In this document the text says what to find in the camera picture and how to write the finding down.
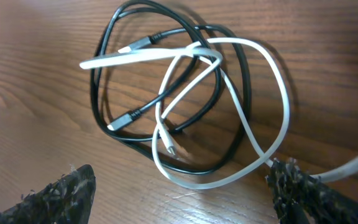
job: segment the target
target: white cable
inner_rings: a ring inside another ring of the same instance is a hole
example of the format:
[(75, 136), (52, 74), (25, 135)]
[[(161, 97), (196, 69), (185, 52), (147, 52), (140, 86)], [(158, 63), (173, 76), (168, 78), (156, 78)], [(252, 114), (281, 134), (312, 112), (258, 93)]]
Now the white cable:
[[(171, 58), (175, 57), (169, 66), (167, 73), (164, 76), (162, 85), (160, 87), (160, 93), (164, 91), (170, 75), (173, 72), (173, 69), (175, 68), (177, 62), (182, 56), (188, 56), (193, 57), (194, 55), (208, 55), (217, 58), (217, 60), (214, 61), (214, 63), (211, 63), (208, 59), (204, 57), (200, 57), (200, 59), (211, 66), (209, 66), (205, 71), (203, 71), (201, 74), (197, 76), (167, 107), (167, 109), (163, 112), (162, 115), (160, 115), (161, 110), (161, 103), (158, 102), (156, 105), (156, 119), (157, 119), (157, 126), (154, 130), (153, 134), (153, 141), (152, 141), (152, 152), (153, 152), (153, 158), (156, 163), (157, 168), (159, 171), (167, 178), (169, 178), (171, 181), (175, 182), (178, 185), (181, 185), (183, 187), (187, 187), (190, 189), (209, 189), (213, 187), (219, 187), (225, 184), (228, 184), (232, 181), (235, 181), (242, 176), (248, 174), (252, 170), (258, 168), (263, 162), (266, 162), (269, 166), (272, 165), (272, 161), (269, 160), (269, 157), (274, 153), (274, 151), (277, 149), (277, 147), (280, 145), (280, 143), (283, 141), (284, 135), (288, 129), (288, 122), (289, 122), (289, 100), (288, 95), (286, 93), (284, 82), (280, 76), (280, 72), (274, 63), (273, 58), (269, 55), (269, 53), (259, 44), (245, 40), (245, 39), (238, 39), (238, 38), (214, 38), (214, 39), (208, 39), (208, 42), (210, 43), (218, 43), (218, 42), (225, 42), (225, 43), (238, 43), (238, 44), (245, 44), (249, 45), (255, 49), (257, 49), (259, 52), (262, 53), (262, 55), (267, 59), (269, 65), (272, 67), (273, 73), (277, 79), (278, 86), (280, 89), (280, 93), (282, 94), (283, 98), (283, 123), (282, 127), (280, 129), (280, 132), (274, 141), (274, 143), (271, 145), (271, 147), (267, 150), (266, 153), (262, 151), (262, 149), (259, 147), (259, 145), (256, 142), (255, 137), (252, 134), (252, 131), (250, 130), (250, 127), (245, 119), (244, 113), (241, 109), (241, 104), (237, 98), (236, 92), (234, 91), (233, 85), (228, 79), (227, 75), (221, 70), (221, 74), (224, 78), (224, 81), (229, 89), (230, 94), (232, 95), (233, 102), (236, 106), (237, 112), (239, 113), (240, 119), (245, 127), (246, 133), (248, 134), (252, 146), (255, 148), (255, 151), (260, 156), (259, 159), (254, 161), (252, 164), (247, 166), (246, 168), (240, 170), (239, 172), (226, 177), (225, 179), (208, 183), (208, 184), (192, 184), (184, 182), (172, 175), (170, 175), (162, 166), (160, 163), (160, 160), (158, 158), (158, 150), (157, 150), (157, 136), (158, 132), (161, 131), (161, 135), (163, 138), (163, 142), (165, 147), (170, 150), (171, 153), (174, 153), (172, 149), (175, 148), (175, 140), (170, 137), (168, 134), (168, 131), (166, 130), (165, 125), (162, 123), (162, 119), (166, 118), (169, 112), (173, 109), (173, 107), (195, 86), (198, 82), (200, 82), (205, 76), (207, 76), (214, 68), (216, 68), (219, 63), (222, 60), (222, 55), (211, 49), (204, 49), (204, 48), (195, 48), (198, 45), (200, 45), (198, 42), (193, 43), (189, 45), (185, 49), (141, 49), (141, 50), (133, 50), (128, 53), (123, 54), (111, 54), (111, 55), (103, 55), (101, 57), (96, 57), (92, 60), (88, 60), (85, 62), (82, 62), (80, 64), (81, 68), (89, 69), (89, 68), (97, 68), (97, 67), (104, 67), (104, 66), (112, 66), (112, 65), (122, 65), (126, 63), (134, 63), (134, 62), (143, 62), (147, 60), (157, 60), (162, 58)], [(329, 181), (335, 181), (339, 180), (341, 178), (347, 177), (348, 175), (352, 175), (358, 172), (358, 156), (349, 161), (347, 164), (344, 164), (341, 167), (338, 167), (334, 170), (325, 172), (323, 174), (316, 174), (312, 175), (312, 177), (319, 177), (323, 182), (329, 182)]]
[[(153, 158), (154, 158), (154, 162), (157, 166), (157, 168), (159, 169), (159, 171), (168, 179), (170, 179), (172, 182), (182, 186), (182, 187), (186, 187), (189, 189), (211, 189), (211, 188), (215, 188), (215, 187), (220, 187), (222, 185), (226, 185), (228, 183), (231, 183), (241, 177), (243, 177), (244, 175), (248, 174), (249, 172), (253, 171), (254, 169), (258, 168), (258, 166), (260, 166), (262, 163), (264, 163), (265, 161), (268, 161), (267, 163), (269, 165), (272, 165), (272, 161), (269, 161), (269, 157), (276, 151), (276, 149), (279, 147), (279, 145), (281, 144), (281, 142), (284, 139), (285, 133), (288, 129), (288, 123), (289, 123), (289, 119), (290, 119), (290, 104), (289, 104), (289, 99), (288, 99), (288, 95), (285, 89), (285, 85), (284, 82), (281, 78), (280, 75), (280, 71), (277, 68), (273, 58), (269, 55), (269, 53), (259, 44), (252, 42), (250, 40), (245, 40), (245, 39), (238, 39), (238, 38), (229, 38), (229, 37), (222, 37), (222, 38), (213, 38), (213, 39), (208, 39), (208, 42), (210, 43), (237, 43), (237, 44), (244, 44), (244, 45), (248, 45), (251, 46), (255, 49), (257, 49), (259, 52), (262, 53), (262, 55), (267, 59), (269, 65), (272, 67), (273, 73), (276, 76), (277, 82), (278, 82), (278, 87), (280, 89), (280, 93), (282, 94), (282, 98), (283, 98), (283, 123), (282, 123), (282, 127), (280, 129), (280, 132), (276, 138), (276, 140), (274, 141), (274, 143), (272, 144), (272, 146), (267, 150), (266, 153), (263, 152), (263, 150), (260, 148), (260, 146), (258, 145), (254, 135), (252, 134), (252, 131), (248, 125), (248, 122), (246, 120), (246, 117), (244, 115), (244, 112), (242, 111), (241, 108), (241, 104), (237, 98), (236, 92), (234, 91), (234, 87), (230, 81), (230, 79), (226, 76), (226, 74), (224, 72), (221, 72), (221, 75), (224, 78), (224, 81), (227, 85), (227, 87), (229, 88), (229, 92), (233, 98), (234, 104), (236, 106), (237, 112), (239, 113), (240, 119), (244, 125), (244, 128), (246, 130), (246, 133), (251, 141), (252, 146), (255, 148), (255, 150), (257, 151), (257, 153), (259, 154), (259, 159), (257, 159), (255, 162), (253, 162), (252, 164), (250, 164), (249, 166), (247, 166), (246, 168), (240, 170), (239, 172), (236, 172), (235, 174), (226, 177), (222, 180), (219, 181), (215, 181), (212, 183), (208, 183), (208, 184), (194, 184), (194, 183), (189, 183), (189, 182), (185, 182), (181, 179), (178, 179), (174, 176), (172, 176), (171, 174), (169, 174), (161, 165), (160, 159), (158, 157), (158, 149), (157, 149), (157, 136), (159, 131), (166, 131), (162, 124), (162, 119), (166, 118), (167, 115), (169, 114), (169, 112), (171, 112), (171, 110), (173, 109), (173, 107), (195, 86), (197, 85), (197, 83), (199, 83), (205, 76), (207, 76), (207, 73), (202, 73), (200, 75), (198, 75), (188, 86), (186, 86), (186, 88), (184, 90), (182, 90), (182, 92), (179, 93), (179, 95), (167, 106), (167, 108), (165, 109), (165, 111), (163, 112), (162, 115), (160, 115), (160, 110), (161, 110), (161, 103), (158, 102), (156, 104), (156, 109), (155, 109), (155, 115), (156, 115), (156, 120), (157, 120), (157, 126), (154, 129), (154, 133), (153, 133), (153, 140), (152, 140), (152, 153), (153, 153)], [(196, 47), (197, 45), (199, 45), (199, 42), (195, 42), (191, 45), (189, 45), (189, 48), (193, 48)], [(169, 66), (167, 72), (166, 72), (166, 76), (170, 76), (170, 74), (173, 71), (173, 68), (175, 68), (176, 63), (178, 62), (178, 60), (180, 59), (180, 55), (175, 57), (171, 63), (171, 65)], [(200, 60), (211, 64), (211, 61), (209, 61), (206, 58), (200, 57)], [(160, 92), (163, 91), (166, 87), (166, 82), (162, 83), (162, 87), (160, 88)]]

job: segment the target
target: charging cable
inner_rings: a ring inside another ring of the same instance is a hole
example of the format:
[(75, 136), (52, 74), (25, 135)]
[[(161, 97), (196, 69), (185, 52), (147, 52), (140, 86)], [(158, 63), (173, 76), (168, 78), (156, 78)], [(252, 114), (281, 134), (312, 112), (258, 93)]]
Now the charging cable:
[[(125, 63), (133, 63), (133, 62), (143, 62), (148, 60), (157, 60), (161, 58), (171, 58), (174, 57), (171, 65), (169, 66), (161, 87), (160, 91), (164, 91), (166, 88), (168, 81), (170, 79), (170, 75), (172, 74), (177, 62), (182, 56), (187, 57), (194, 57), (195, 55), (204, 55), (204, 56), (210, 56), (216, 58), (214, 62), (211, 62), (209, 59), (205, 57), (200, 57), (200, 60), (203, 62), (206, 62), (210, 64), (210, 66), (201, 72), (184, 90), (182, 90), (177, 97), (167, 106), (167, 108), (164, 110), (164, 112), (161, 114), (161, 102), (158, 102), (156, 104), (156, 110), (155, 110), (155, 116), (157, 120), (157, 125), (154, 129), (153, 138), (152, 138), (152, 155), (154, 162), (159, 169), (159, 171), (168, 179), (170, 179), (172, 182), (189, 189), (211, 189), (215, 187), (220, 187), (222, 185), (229, 184), (249, 172), (252, 172), (254, 169), (258, 168), (258, 166), (262, 165), (264, 162), (268, 165), (272, 165), (272, 161), (269, 159), (269, 157), (277, 150), (281, 142), (283, 141), (283, 138), (285, 137), (285, 133), (288, 129), (289, 119), (290, 119), (290, 104), (289, 99), (287, 95), (287, 91), (285, 88), (285, 84), (283, 82), (283, 79), (281, 77), (280, 71), (275, 64), (273, 58), (270, 56), (270, 54), (265, 50), (261, 45), (245, 39), (239, 39), (239, 38), (213, 38), (208, 39), (208, 42), (215, 44), (215, 43), (237, 43), (237, 44), (243, 44), (248, 45), (250, 47), (255, 48), (258, 50), (268, 61), (269, 65), (271, 66), (273, 70), (273, 74), (275, 75), (275, 78), (277, 79), (278, 87), (280, 89), (280, 93), (282, 95), (283, 100), (283, 122), (282, 127), (280, 128), (280, 132), (276, 138), (276, 140), (273, 142), (273, 144), (269, 147), (269, 149), (266, 152), (263, 152), (263, 150), (258, 145), (254, 135), (252, 134), (252, 131), (250, 129), (250, 126), (246, 120), (246, 117), (244, 115), (244, 112), (242, 111), (241, 104), (239, 102), (239, 99), (236, 95), (236, 92), (234, 91), (234, 87), (229, 79), (229, 77), (221, 70), (221, 75), (223, 77), (223, 80), (225, 81), (225, 84), (227, 85), (229, 92), (232, 96), (233, 102), (236, 106), (236, 110), (239, 113), (241, 122), (244, 126), (244, 129), (251, 141), (252, 146), (254, 147), (257, 154), (260, 156), (256, 161), (248, 165), (247, 167), (243, 168), (239, 172), (236, 172), (235, 174), (226, 177), (222, 180), (207, 183), (207, 184), (194, 184), (185, 182), (184, 180), (181, 180), (179, 178), (176, 178), (169, 174), (161, 164), (161, 161), (158, 156), (158, 149), (157, 149), (157, 140), (158, 140), (158, 134), (161, 135), (163, 143), (165, 147), (167, 148), (168, 152), (174, 154), (175, 153), (175, 147), (177, 146), (177, 143), (174, 142), (172, 137), (169, 135), (165, 125), (163, 124), (163, 119), (165, 119), (169, 112), (175, 107), (175, 105), (192, 89), (194, 86), (196, 86), (204, 77), (209, 75), (211, 71), (213, 71), (222, 60), (222, 55), (211, 49), (204, 49), (204, 48), (197, 48), (197, 46), (200, 45), (199, 42), (192, 43), (187, 48), (182, 49), (142, 49), (142, 50), (133, 50), (130, 52), (126, 52), (123, 54), (111, 54), (111, 55), (103, 55), (102, 57), (96, 57), (92, 60), (85, 61), (80, 64), (81, 68), (87, 69), (87, 68), (98, 68), (103, 66), (114, 66), (114, 65), (122, 65)], [(331, 170), (329, 172), (325, 172), (323, 174), (317, 174), (312, 175), (314, 178), (320, 178), (323, 182), (329, 182), (338, 180), (344, 177), (347, 177), (348, 175), (355, 174), (358, 172), (358, 156), (357, 158), (351, 160), (347, 164), (344, 164), (341, 167), (338, 167), (337, 169)]]
[[(94, 53), (94, 57), (102, 56), (106, 53), (106, 49), (108, 46), (109, 38), (114, 30), (114, 26), (117, 21), (138, 13), (146, 13), (146, 14), (160, 14), (163, 16), (167, 16), (175, 21), (177, 21), (181, 27), (171, 30), (165, 30), (161, 32), (157, 32), (152, 35), (148, 35), (143, 37), (126, 47), (119, 50), (119, 53), (130, 52), (136, 49), (143, 49), (150, 45), (156, 45), (161, 40), (169, 38), (172, 35), (187, 33), (190, 36), (192, 42), (199, 41), (201, 42), (201, 46), (204, 48), (209, 48), (207, 41), (204, 39), (201, 34), (201, 30), (205, 30), (209, 32), (218, 32), (226, 37), (236, 37), (236, 35), (227, 27), (216, 24), (204, 24), (204, 25), (196, 25), (194, 26), (190, 21), (191, 19), (186, 17), (185, 15), (179, 15), (175, 11), (153, 1), (149, 0), (130, 0), (124, 2), (120, 5), (115, 13), (112, 15), (109, 23), (107, 24), (101, 38), (99, 44)], [(233, 44), (234, 50), (236, 51), (237, 59), (240, 64), (241, 77), (242, 77), (242, 95), (243, 95), (243, 110), (246, 114), (247, 119), (250, 119), (250, 105), (251, 105), (251, 87), (250, 87), (250, 75), (247, 63), (247, 57), (244, 53), (244, 50), (240, 45)], [(126, 113), (112, 118), (109, 124), (103, 117), (103, 113), (101, 112), (102, 108), (100, 108), (99, 104), (99, 89), (100, 89), (100, 81), (102, 76), (103, 68), (99, 67), (97, 69), (90, 70), (90, 79), (89, 79), (89, 97), (91, 100), (91, 109), (96, 124), (99, 126), (100, 130), (102, 130), (109, 137), (121, 142), (125, 146), (132, 148), (133, 150), (141, 153), (143, 156), (153, 159), (153, 155), (151, 153), (151, 147), (146, 144), (142, 144), (142, 142), (147, 142), (152, 140), (152, 134), (134, 134), (128, 133), (125, 130), (122, 130), (128, 125), (131, 125), (137, 119), (139, 119), (146, 111), (151, 109), (158, 101), (164, 99), (165, 97), (171, 95), (175, 90), (182, 85), (189, 75), (192, 73), (193, 69), (196, 66), (198, 61), (197, 57), (193, 57), (191, 62), (185, 68), (183, 73), (179, 75), (175, 80), (172, 81), (169, 87), (165, 89), (165, 91), (157, 96), (155, 96), (152, 100), (146, 102), (144, 105), (134, 108)], [(176, 124), (171, 127), (169, 133), (171, 135), (180, 134), (185, 128), (194, 124), (198, 120), (200, 120), (219, 100), (219, 96), (222, 92), (221, 85), (221, 75), (220, 69), (215, 69), (215, 88), (212, 91), (212, 94), (209, 100), (201, 106), (201, 108), (188, 119), (180, 124)], [(194, 174), (194, 175), (205, 175), (210, 174), (222, 166), (227, 164), (234, 156), (237, 151), (237, 148), (244, 137), (244, 129), (240, 124), (237, 132), (231, 141), (227, 151), (223, 154), (222, 158), (218, 160), (215, 164), (210, 167), (204, 169), (196, 169), (195, 167), (187, 166), (184, 162), (172, 162), (171, 160), (163, 160), (162, 164), (164, 167), (181, 172), (184, 174)]]

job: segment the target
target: cable connector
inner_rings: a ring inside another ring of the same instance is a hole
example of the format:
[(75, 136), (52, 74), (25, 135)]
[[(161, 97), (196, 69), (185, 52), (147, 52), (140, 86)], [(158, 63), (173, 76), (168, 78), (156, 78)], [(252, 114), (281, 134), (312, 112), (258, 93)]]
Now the cable connector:
[(110, 123), (107, 128), (111, 131), (118, 131), (121, 128), (124, 128), (128, 125), (130, 125), (132, 122), (137, 120), (142, 115), (142, 112), (139, 110), (130, 111), (126, 114), (116, 118), (112, 123)]
[(131, 44), (127, 45), (118, 50), (118, 53), (127, 53), (131, 50), (141, 49), (153, 44), (153, 40), (150, 36), (143, 37), (140, 40), (132, 42)]
[(174, 138), (171, 137), (171, 135), (167, 131), (167, 126), (165, 124), (162, 124), (162, 127), (160, 128), (160, 136), (161, 140), (167, 149), (167, 151), (170, 154), (173, 154), (174, 156), (177, 155), (177, 149), (181, 148), (181, 146), (175, 141)]

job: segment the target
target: wooden table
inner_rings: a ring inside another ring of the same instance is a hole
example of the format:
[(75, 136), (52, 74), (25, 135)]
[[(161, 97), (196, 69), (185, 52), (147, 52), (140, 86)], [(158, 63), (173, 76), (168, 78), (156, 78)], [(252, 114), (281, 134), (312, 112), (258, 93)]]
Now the wooden table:
[[(187, 190), (170, 183), (154, 163), (107, 137), (90, 110), (91, 58), (113, 0), (0, 0), (0, 211), (39, 191), (71, 166), (91, 164), (97, 178), (90, 223), (276, 223), (272, 196), (261, 167), (213, 190)], [(294, 157), (311, 173), (335, 168), (358, 155), (358, 1), (164, 1), (198, 22), (222, 24), (239, 37), (273, 46), (285, 64), (291, 98), (289, 132), (274, 155)], [(178, 27), (171, 19), (138, 14), (120, 21), (111, 51), (159, 30)], [(190, 43), (186, 34), (162, 42)], [(234, 51), (223, 45), (227, 70), (241, 91)], [(267, 62), (246, 48), (252, 75), (251, 126), (263, 148), (275, 139), (282, 103)], [(185, 67), (188, 60), (182, 63)], [(114, 69), (107, 86), (117, 116), (151, 100), (169, 60)], [(209, 98), (214, 77), (203, 81), (170, 115), (184, 121)], [(150, 133), (154, 111), (128, 127)], [(179, 137), (190, 164), (206, 167), (224, 154), (239, 124), (227, 90), (200, 122)], [(256, 159), (245, 139), (234, 162), (209, 177), (216, 180)], [(329, 186), (358, 201), (358, 174)]]

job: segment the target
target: black usb connector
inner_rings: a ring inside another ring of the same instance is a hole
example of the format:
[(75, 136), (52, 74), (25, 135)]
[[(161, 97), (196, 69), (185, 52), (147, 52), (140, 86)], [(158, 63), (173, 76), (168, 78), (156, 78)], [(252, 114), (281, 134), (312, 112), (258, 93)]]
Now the black usb connector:
[(139, 110), (128, 111), (127, 113), (121, 115), (120, 117), (114, 119), (112, 123), (110, 123), (107, 128), (111, 131), (118, 131), (121, 128), (125, 128), (130, 125), (132, 122), (137, 120), (142, 115), (142, 112)]
[(143, 37), (140, 40), (130, 43), (126, 47), (118, 50), (119, 53), (130, 52), (131, 50), (141, 49), (153, 44), (151, 36)]

